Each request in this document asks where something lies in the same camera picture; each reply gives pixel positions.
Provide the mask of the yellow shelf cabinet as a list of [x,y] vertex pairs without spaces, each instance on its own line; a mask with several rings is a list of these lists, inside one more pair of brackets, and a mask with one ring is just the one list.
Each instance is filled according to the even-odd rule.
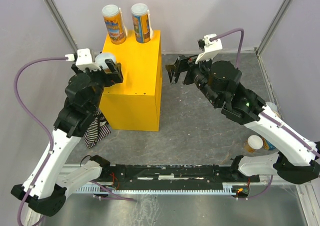
[[115,45],[105,39],[103,52],[121,63],[123,82],[104,90],[100,109],[112,129],[158,131],[162,96],[161,32],[145,44],[129,31],[126,41]]

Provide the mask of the blue orange can with spoon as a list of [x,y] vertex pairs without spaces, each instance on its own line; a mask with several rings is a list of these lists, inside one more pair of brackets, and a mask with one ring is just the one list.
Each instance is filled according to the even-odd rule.
[[134,4],[131,7],[133,30],[139,43],[147,43],[154,37],[151,26],[151,14],[148,6],[143,3]]

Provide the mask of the teal blue pull-tab can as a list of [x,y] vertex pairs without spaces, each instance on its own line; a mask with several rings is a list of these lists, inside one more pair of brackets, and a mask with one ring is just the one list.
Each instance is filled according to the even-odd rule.
[[271,144],[268,140],[266,140],[265,138],[262,138],[262,142],[263,142],[262,147],[265,150],[275,150],[276,149],[276,147],[273,144]]

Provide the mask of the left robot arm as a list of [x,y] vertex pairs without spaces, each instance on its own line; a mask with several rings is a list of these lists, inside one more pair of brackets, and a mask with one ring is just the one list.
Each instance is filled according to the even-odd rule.
[[60,179],[59,174],[68,156],[95,119],[106,87],[123,82],[122,66],[112,59],[97,64],[96,69],[81,70],[73,64],[75,75],[65,89],[66,100],[54,123],[53,132],[45,129],[49,144],[36,168],[23,183],[13,186],[11,194],[29,208],[44,216],[53,216],[66,199],[84,184],[110,177],[110,162],[94,156],[85,165]]

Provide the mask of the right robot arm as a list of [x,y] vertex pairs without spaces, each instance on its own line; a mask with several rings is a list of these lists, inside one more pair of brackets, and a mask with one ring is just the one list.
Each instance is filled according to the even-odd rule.
[[169,81],[176,83],[185,72],[183,84],[195,84],[227,119],[254,131],[278,150],[265,156],[237,156],[229,169],[234,181],[254,175],[278,175],[290,183],[303,184],[319,178],[318,142],[301,136],[264,99],[242,85],[242,72],[230,61],[197,62],[196,59],[196,56],[179,56],[173,64],[166,65]]

